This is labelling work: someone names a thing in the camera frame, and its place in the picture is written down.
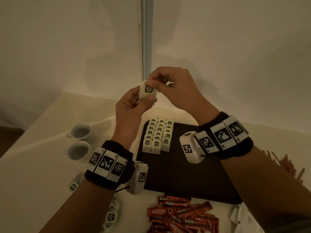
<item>person's left hand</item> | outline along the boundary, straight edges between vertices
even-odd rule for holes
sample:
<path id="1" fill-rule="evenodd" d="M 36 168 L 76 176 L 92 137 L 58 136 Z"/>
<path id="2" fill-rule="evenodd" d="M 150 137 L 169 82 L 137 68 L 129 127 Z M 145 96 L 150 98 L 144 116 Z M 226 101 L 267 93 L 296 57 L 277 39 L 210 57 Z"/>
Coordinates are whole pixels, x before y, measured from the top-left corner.
<path id="1" fill-rule="evenodd" d="M 137 137 L 142 114 L 152 108 L 154 95 L 138 102 L 139 88 L 130 89 L 116 104 L 116 128 L 111 138 L 127 150 Z"/>

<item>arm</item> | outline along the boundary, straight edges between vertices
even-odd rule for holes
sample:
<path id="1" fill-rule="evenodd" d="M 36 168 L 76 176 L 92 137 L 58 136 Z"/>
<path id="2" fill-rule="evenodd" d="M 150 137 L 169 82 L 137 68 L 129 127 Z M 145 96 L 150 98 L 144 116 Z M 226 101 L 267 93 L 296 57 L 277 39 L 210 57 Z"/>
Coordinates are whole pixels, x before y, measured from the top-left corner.
<path id="1" fill-rule="evenodd" d="M 129 90 L 116 104 L 116 128 L 111 140 L 127 150 L 137 137 L 142 114 L 153 103 L 153 96 L 138 103 L 138 93 L 139 86 Z M 40 233 L 99 232 L 114 193 L 84 179 Z"/>
<path id="2" fill-rule="evenodd" d="M 190 113 L 199 125 L 219 114 L 201 95 L 188 70 L 159 67 L 150 74 L 147 85 Z M 221 163 L 259 224 L 292 214 L 311 216 L 311 193 L 255 146 L 247 155 Z"/>

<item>pile of coffee sachets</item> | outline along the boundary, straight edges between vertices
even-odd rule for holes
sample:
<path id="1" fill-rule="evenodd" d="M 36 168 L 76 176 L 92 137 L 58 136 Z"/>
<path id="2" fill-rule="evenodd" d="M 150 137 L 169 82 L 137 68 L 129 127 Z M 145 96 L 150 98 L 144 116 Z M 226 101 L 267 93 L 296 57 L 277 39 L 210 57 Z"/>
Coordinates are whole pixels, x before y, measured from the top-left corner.
<path id="1" fill-rule="evenodd" d="M 147 233 L 219 233 L 219 219 L 206 213 L 213 209 L 209 201 L 191 204 L 191 199 L 158 196 L 158 206 L 147 208 L 151 227 Z"/>

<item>person's left arm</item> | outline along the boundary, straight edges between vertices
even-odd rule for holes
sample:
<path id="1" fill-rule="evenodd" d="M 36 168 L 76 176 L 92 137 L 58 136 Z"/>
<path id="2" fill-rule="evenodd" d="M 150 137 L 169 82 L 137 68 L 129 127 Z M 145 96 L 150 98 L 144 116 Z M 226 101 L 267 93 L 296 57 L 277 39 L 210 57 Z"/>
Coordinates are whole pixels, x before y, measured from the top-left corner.
<path id="1" fill-rule="evenodd" d="M 153 103 L 153 95 L 138 103 L 138 93 L 139 86 L 129 90 L 116 104 L 116 128 L 111 140 L 127 150 L 137 137 L 142 114 Z M 40 233 L 99 232 L 114 192 L 84 179 Z"/>

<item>person's right arm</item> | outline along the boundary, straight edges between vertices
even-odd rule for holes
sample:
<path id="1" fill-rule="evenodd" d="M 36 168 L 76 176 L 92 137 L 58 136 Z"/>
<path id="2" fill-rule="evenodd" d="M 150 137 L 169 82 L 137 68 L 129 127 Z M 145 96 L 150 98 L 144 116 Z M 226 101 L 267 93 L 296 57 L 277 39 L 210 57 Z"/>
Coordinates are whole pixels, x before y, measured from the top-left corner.
<path id="1" fill-rule="evenodd" d="M 191 114 L 199 125 L 212 121 L 219 114 L 199 92 L 186 69 L 159 67 L 150 74 L 147 85 Z M 262 227 L 289 215 L 311 216 L 311 192 L 257 147 L 245 156 L 221 160 L 221 163 Z"/>

